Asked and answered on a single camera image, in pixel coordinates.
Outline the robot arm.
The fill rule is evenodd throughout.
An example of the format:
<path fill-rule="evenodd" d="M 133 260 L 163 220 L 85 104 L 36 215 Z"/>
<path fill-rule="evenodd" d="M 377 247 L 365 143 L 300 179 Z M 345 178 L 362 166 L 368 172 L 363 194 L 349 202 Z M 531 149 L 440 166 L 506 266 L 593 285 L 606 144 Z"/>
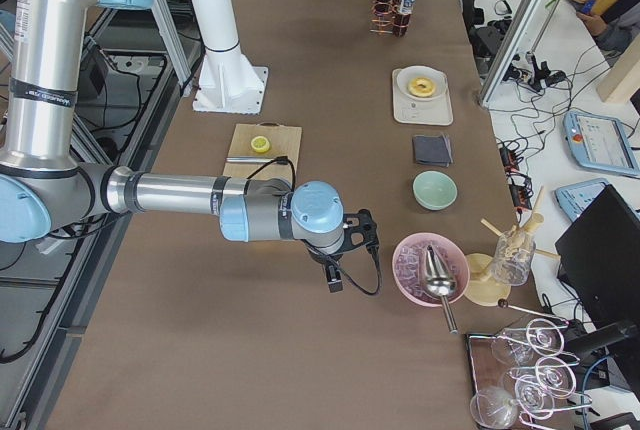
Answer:
<path fill-rule="evenodd" d="M 300 240 L 342 287 L 343 206 L 324 182 L 157 175 L 86 164 L 69 152 L 88 9 L 155 0 L 17 0 L 5 141 L 1 238 L 21 243 L 83 218 L 151 210 L 211 214 L 231 241 Z"/>

